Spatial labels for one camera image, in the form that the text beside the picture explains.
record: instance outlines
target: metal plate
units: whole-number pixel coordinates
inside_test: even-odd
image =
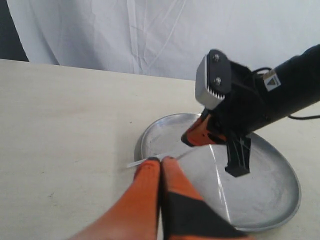
[[[199,117],[180,113],[150,125],[140,140],[140,159],[190,150],[180,141]],[[279,227],[298,211],[301,189],[288,161],[268,142],[251,135],[251,173],[234,178],[225,172],[227,149],[210,145],[189,152],[179,164],[207,204],[238,230],[259,232]]]

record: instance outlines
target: warning label sticker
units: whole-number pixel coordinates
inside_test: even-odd
[[[281,82],[277,76],[277,73],[274,70],[271,70],[263,75],[264,85],[268,92],[276,89],[281,85]]]

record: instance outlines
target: white fabric curtain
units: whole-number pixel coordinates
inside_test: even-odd
[[[194,80],[220,49],[251,69],[319,43],[318,0],[7,0],[27,57]]]

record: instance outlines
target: table surface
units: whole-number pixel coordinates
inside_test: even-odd
[[[0,239],[58,240],[110,208],[132,182],[153,121],[201,112],[194,81],[0,60]],[[296,115],[320,113],[320,104]],[[294,168],[301,207],[258,240],[320,236],[320,125],[282,119],[259,131]]]

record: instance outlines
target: screw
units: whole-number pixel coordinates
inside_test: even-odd
[[[214,60],[214,61],[218,62],[219,59],[220,59],[219,54],[215,54],[215,55],[213,56],[213,60]]]
[[[220,77],[216,77],[213,82],[217,85],[217,86],[220,86],[221,84],[221,78]]]

